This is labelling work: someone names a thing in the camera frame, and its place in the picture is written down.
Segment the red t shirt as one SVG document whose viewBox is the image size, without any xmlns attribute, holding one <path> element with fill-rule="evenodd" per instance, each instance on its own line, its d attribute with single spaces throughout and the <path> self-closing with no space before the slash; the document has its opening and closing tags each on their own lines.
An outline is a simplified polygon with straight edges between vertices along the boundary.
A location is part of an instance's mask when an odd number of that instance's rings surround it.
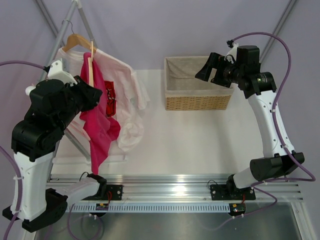
<svg viewBox="0 0 320 240">
<path fill-rule="evenodd" d="M 108 158 L 112 142 L 116 141 L 121 126 L 113 117 L 107 116 L 108 95 L 103 75 L 95 61 L 92 62 L 94 87 L 102 91 L 98 105 L 82 112 L 83 129 L 90 137 L 91 171 L 97 175 L 100 165 Z"/>
</svg>

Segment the light wooden hanger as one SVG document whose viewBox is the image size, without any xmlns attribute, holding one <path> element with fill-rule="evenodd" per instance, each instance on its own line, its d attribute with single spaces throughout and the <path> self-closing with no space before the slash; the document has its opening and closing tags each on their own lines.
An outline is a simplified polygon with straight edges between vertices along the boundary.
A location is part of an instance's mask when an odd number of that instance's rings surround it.
<svg viewBox="0 0 320 240">
<path fill-rule="evenodd" d="M 90 41 L 90 57 L 88 57 L 88 84 L 91 87 L 94 87 L 94 73 L 93 73 L 93 56 L 94 56 L 95 48 L 94 41 Z"/>
</svg>

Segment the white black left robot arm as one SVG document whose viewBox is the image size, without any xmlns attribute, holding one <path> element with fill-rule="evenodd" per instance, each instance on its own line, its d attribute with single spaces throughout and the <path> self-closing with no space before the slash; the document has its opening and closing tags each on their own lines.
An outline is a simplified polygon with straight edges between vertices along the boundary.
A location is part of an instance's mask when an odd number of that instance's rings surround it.
<svg viewBox="0 0 320 240">
<path fill-rule="evenodd" d="M 56 223 L 67 207 L 81 200 L 103 199 L 107 181 L 91 173 L 70 186 L 47 188 L 57 143 L 78 113 L 98 105 L 102 91 L 74 76 L 70 83 L 41 81 L 27 94 L 30 108 L 11 135 L 11 161 L 17 169 L 14 199 L 2 214 L 11 221 L 21 220 L 22 227 L 33 233 Z"/>
</svg>

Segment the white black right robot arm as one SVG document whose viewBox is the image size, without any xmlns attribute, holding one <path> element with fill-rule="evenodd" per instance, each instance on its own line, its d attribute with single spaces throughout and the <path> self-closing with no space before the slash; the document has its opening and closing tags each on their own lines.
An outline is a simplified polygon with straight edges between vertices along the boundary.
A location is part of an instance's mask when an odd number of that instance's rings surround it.
<svg viewBox="0 0 320 240">
<path fill-rule="evenodd" d="M 236 84 L 251 106 L 260 131 L 263 157 L 230 175 L 225 184 L 210 185 L 213 200 L 254 200 L 252 184 L 280 179 L 304 163 L 303 153 L 291 144 L 278 112 L 276 83 L 270 72 L 261 72 L 260 50 L 254 45 L 234 46 L 226 56 L 210 53 L 195 78 L 230 88 Z"/>
</svg>

